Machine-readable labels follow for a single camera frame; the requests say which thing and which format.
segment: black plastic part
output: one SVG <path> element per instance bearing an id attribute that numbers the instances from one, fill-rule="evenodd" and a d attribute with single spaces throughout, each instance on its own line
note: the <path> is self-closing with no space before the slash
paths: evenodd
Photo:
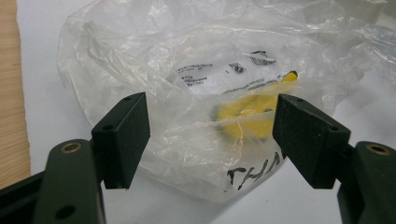
<path id="1" fill-rule="evenodd" d="M 350 130 L 307 101 L 279 94 L 273 137 L 314 189 L 332 189 Z"/>
<path id="2" fill-rule="evenodd" d="M 396 223 L 396 151 L 359 142 L 352 164 L 366 205 L 359 223 Z"/>
<path id="3" fill-rule="evenodd" d="M 75 139 L 49 154 L 33 223 L 106 223 L 92 147 Z"/>
<path id="4" fill-rule="evenodd" d="M 360 189 L 347 189 L 343 184 L 338 190 L 337 199 L 343 223 L 358 223 L 365 208 Z"/>
<path id="5" fill-rule="evenodd" d="M 92 129 L 95 154 L 103 153 L 107 189 L 128 189 L 149 141 L 146 94 L 125 97 Z"/>
<path id="6" fill-rule="evenodd" d="M 44 173 L 0 190 L 0 223 L 30 223 Z"/>

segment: yellow object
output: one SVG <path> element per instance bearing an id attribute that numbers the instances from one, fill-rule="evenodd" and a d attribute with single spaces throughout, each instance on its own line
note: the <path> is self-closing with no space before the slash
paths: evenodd
<path id="1" fill-rule="evenodd" d="M 285 81 L 297 80 L 297 73 L 289 72 L 282 79 Z M 260 115 L 264 112 L 276 110 L 276 98 L 269 95 L 248 95 L 239 101 L 222 105 L 218 110 L 218 120 L 242 119 L 239 121 L 226 124 L 223 127 L 224 132 L 234 138 L 266 138 L 271 134 L 274 120 L 266 117 L 250 117 Z"/>

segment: barcode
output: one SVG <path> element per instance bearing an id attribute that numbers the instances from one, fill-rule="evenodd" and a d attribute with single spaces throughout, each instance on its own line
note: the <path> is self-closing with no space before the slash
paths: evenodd
<path id="1" fill-rule="evenodd" d="M 268 64 L 276 63 L 276 60 L 267 61 L 264 59 L 258 59 L 258 58 L 254 58 L 254 57 L 249 57 L 249 58 L 256 65 L 268 65 Z"/>

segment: plastic bag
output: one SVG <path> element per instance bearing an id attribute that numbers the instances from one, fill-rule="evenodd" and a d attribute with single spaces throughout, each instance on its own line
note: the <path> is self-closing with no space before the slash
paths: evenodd
<path id="1" fill-rule="evenodd" d="M 365 71 L 396 64 L 379 49 L 392 33 L 362 25 L 326 0 L 101 0 L 68 18 L 58 65 L 92 125 L 145 91 L 141 170 L 225 201 L 283 161 L 270 132 L 280 92 L 332 113 Z M 298 80 L 282 82 L 290 71 Z"/>

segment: wooden surface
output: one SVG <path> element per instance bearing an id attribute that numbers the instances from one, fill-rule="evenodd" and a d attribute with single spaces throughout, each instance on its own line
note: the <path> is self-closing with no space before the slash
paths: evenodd
<path id="1" fill-rule="evenodd" d="M 15 0 L 0 0 L 0 189 L 30 175 Z"/>

